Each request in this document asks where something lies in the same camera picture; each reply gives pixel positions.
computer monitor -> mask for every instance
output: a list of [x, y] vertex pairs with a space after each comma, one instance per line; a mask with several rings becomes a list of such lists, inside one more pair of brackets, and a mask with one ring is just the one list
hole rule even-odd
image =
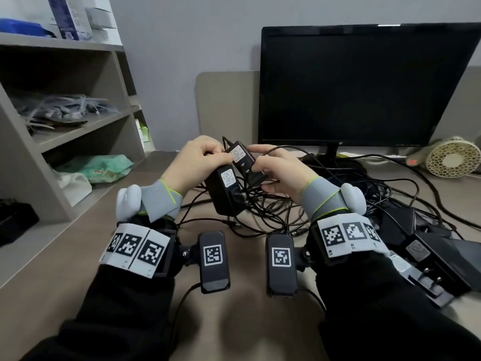
[[262, 29], [258, 142], [428, 144], [481, 23]]

beige fan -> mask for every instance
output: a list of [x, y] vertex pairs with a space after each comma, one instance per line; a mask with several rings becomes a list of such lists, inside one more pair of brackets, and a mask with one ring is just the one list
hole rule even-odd
[[443, 178], [462, 177], [481, 164], [479, 148], [461, 137], [452, 137], [425, 147], [406, 158], [409, 166], [423, 163], [430, 173]]

black power adapter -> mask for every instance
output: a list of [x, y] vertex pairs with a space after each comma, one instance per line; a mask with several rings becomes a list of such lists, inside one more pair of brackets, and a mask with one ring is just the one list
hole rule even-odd
[[234, 166], [236, 166], [240, 174], [247, 180], [250, 187], [259, 186], [263, 181], [268, 179], [267, 175], [262, 171], [251, 171], [256, 159], [238, 140], [231, 144], [225, 151], [234, 156]]
[[241, 185], [231, 164], [220, 166], [205, 179], [215, 211], [219, 215], [236, 217], [247, 208]]

black sleeve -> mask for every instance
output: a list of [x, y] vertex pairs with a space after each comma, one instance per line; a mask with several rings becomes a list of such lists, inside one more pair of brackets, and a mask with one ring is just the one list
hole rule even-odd
[[387, 257], [354, 253], [347, 263], [317, 272], [327, 309], [319, 330], [332, 361], [471, 360], [481, 354], [480, 340], [434, 308]]
[[74, 320], [23, 361], [168, 359], [173, 278], [148, 279], [100, 265]]

human hand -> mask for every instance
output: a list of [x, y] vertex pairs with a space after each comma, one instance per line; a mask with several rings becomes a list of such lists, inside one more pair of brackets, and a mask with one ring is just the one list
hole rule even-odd
[[232, 163], [234, 156], [225, 153], [222, 144], [214, 138], [200, 136], [187, 142], [174, 161], [160, 177], [171, 190], [185, 196], [203, 182], [216, 168]]
[[[253, 144], [248, 149], [253, 153], [264, 154], [274, 147], [271, 144]], [[263, 184], [262, 190], [269, 194], [287, 194], [297, 204], [301, 202], [302, 193], [307, 185], [319, 177], [294, 154], [283, 148], [276, 149], [269, 155], [257, 157], [252, 170], [265, 171], [270, 178], [279, 180], [279, 182]]]

